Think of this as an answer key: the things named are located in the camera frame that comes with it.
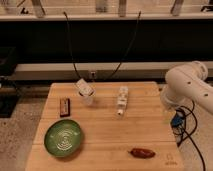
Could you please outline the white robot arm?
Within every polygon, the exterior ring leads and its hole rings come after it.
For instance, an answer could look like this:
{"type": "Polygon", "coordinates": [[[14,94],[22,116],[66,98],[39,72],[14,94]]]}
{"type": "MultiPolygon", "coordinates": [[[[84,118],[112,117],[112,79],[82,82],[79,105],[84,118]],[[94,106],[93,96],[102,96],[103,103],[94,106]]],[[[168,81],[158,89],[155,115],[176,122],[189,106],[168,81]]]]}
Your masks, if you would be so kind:
{"type": "Polygon", "coordinates": [[[200,61],[171,68],[160,93],[162,104],[167,109],[177,108],[188,98],[213,115],[213,87],[205,82],[207,76],[208,69],[200,61]]]}

